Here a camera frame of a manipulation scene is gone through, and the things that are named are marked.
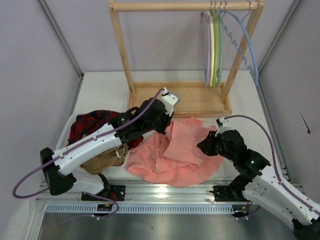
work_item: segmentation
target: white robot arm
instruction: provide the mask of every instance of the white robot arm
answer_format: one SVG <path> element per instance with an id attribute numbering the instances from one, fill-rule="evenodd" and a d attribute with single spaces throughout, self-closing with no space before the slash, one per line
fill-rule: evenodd
<path id="1" fill-rule="evenodd" d="M 60 195 L 72 191 L 96 195 L 102 191 L 109 192 L 110 185 L 103 175 L 91 175 L 75 169 L 94 156 L 121 147 L 147 132 L 156 130 L 165 134 L 174 115 L 174 106 L 179 100 L 178 95 L 163 88 L 161 100 L 149 99 L 140 107 L 119 113 L 94 133 L 65 148 L 54 152 L 49 148 L 40 151 L 42 165 L 56 159 L 43 169 L 50 194 Z"/>
<path id="2" fill-rule="evenodd" d="M 320 204 L 292 186 L 261 154 L 247 148 L 244 139 L 227 120 L 234 117 L 250 119 L 266 132 L 250 117 L 222 117 L 217 120 L 219 129 L 211 131 L 197 145 L 208 156 L 221 155 L 230 160 L 240 173 L 229 186 L 214 187 L 211 192 L 216 201 L 225 202 L 222 196 L 232 196 L 234 201 L 252 201 L 285 222 L 297 239 L 320 239 Z"/>

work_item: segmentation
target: tan fabric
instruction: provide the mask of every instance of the tan fabric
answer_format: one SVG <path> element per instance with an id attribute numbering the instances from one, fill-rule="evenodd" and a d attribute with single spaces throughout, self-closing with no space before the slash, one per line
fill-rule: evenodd
<path id="1" fill-rule="evenodd" d="M 114 147 L 107 151 L 103 151 L 99 155 L 91 158 L 90 160 L 86 161 L 81 165 L 83 169 L 85 169 L 90 174 L 101 174 L 103 169 L 106 169 L 110 166 L 121 166 L 124 161 L 126 154 L 128 153 L 128 145 L 124 145 L 124 147 Z"/>

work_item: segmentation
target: metal floor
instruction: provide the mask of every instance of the metal floor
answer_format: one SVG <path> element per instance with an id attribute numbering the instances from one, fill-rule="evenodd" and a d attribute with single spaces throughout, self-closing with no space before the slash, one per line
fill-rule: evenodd
<path id="1" fill-rule="evenodd" d="M 95 220 L 74 213 L 46 213 L 38 240 L 293 240 L 292 231 L 261 209 L 249 220 L 227 214 L 116 214 Z"/>

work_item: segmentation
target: red plaid shirt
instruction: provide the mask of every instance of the red plaid shirt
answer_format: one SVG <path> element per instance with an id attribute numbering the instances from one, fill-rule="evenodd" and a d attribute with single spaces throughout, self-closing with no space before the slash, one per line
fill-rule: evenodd
<path id="1" fill-rule="evenodd" d="M 78 115 L 76 121 L 70 128 L 69 145 L 81 140 L 85 134 L 90 135 L 94 133 L 117 115 L 118 112 L 108 110 L 96 110 L 87 114 Z M 142 136 L 137 140 L 128 141 L 126 144 L 129 149 L 135 148 L 143 139 L 144 137 Z"/>

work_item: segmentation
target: wooden clothes rack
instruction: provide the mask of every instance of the wooden clothes rack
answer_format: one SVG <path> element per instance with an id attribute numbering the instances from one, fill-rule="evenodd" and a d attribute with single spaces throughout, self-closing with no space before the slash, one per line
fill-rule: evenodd
<path id="1" fill-rule="evenodd" d="M 137 3 L 117 3 L 115 0 L 109 1 L 111 20 L 118 43 L 120 56 L 130 90 L 129 108 L 140 106 L 143 101 L 153 97 L 159 88 L 166 87 L 169 92 L 180 96 L 180 103 L 174 109 L 176 118 L 188 118 L 191 116 L 198 118 L 218 118 L 229 116 L 232 113 L 229 100 L 229 91 L 234 83 L 235 77 L 241 65 L 242 59 L 237 52 L 225 82 L 219 87 L 205 87 L 202 82 L 134 82 L 128 61 L 123 32 L 121 29 L 118 12 L 168 12 L 168 11 L 245 11 L 251 10 L 246 30 L 252 37 L 259 17 L 265 5 L 265 0 L 249 1 L 228 1 L 228 2 L 137 2 Z M 239 47 L 244 55 L 248 43 L 243 35 Z"/>

